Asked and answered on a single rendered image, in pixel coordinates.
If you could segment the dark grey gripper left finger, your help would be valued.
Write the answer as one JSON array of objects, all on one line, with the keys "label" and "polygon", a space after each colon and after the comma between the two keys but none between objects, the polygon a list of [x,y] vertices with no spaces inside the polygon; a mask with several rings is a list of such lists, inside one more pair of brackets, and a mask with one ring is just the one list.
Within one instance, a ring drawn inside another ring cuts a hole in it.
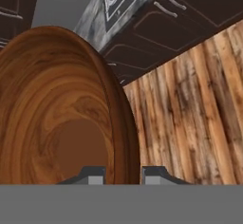
[{"label": "dark grey gripper left finger", "polygon": [[61,184],[104,185],[106,183],[106,168],[104,166],[85,166],[74,177],[61,181]]}]

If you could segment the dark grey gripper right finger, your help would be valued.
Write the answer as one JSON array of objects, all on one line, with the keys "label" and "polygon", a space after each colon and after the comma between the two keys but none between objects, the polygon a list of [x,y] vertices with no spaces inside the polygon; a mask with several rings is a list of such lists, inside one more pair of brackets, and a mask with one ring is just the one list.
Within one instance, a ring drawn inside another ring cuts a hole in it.
[{"label": "dark grey gripper right finger", "polygon": [[144,166],[142,168],[142,183],[144,185],[175,185],[187,184],[187,181],[170,175],[164,166]]}]

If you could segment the dark brown cabinet run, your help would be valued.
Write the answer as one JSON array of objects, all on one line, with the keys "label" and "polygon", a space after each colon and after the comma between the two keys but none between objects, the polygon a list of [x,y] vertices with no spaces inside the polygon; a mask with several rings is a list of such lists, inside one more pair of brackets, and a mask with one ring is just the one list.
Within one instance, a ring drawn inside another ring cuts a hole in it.
[{"label": "dark brown cabinet run", "polygon": [[[158,1],[178,18],[158,9]],[[102,55],[126,85],[243,19],[243,0],[151,0],[130,25],[120,28]]]}]

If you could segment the brown wooden bowl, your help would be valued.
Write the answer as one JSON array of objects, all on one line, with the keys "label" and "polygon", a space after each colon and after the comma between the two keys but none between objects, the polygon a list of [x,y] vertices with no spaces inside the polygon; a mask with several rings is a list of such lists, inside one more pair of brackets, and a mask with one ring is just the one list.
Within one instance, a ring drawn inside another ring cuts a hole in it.
[{"label": "brown wooden bowl", "polygon": [[0,51],[0,184],[55,184],[90,164],[109,184],[139,183],[129,101],[86,40],[31,28]]}]

